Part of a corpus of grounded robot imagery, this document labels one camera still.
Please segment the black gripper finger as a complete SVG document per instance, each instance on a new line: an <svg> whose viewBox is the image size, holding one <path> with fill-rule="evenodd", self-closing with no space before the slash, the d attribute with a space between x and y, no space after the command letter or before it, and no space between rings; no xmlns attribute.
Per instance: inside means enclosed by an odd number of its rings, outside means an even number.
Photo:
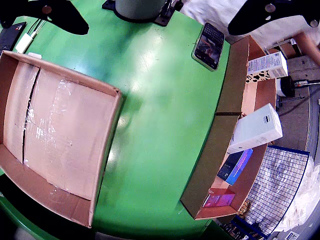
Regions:
<svg viewBox="0 0 320 240"><path fill-rule="evenodd" d="M0 24L11 27L17 17L33 17L75 35L86 35L89 25L69 0L2 0Z"/></svg>
<svg viewBox="0 0 320 240"><path fill-rule="evenodd" d="M312 28L320 24L318 0L247 0L228 24L233 36L248 34L274 20L302 16Z"/></svg>

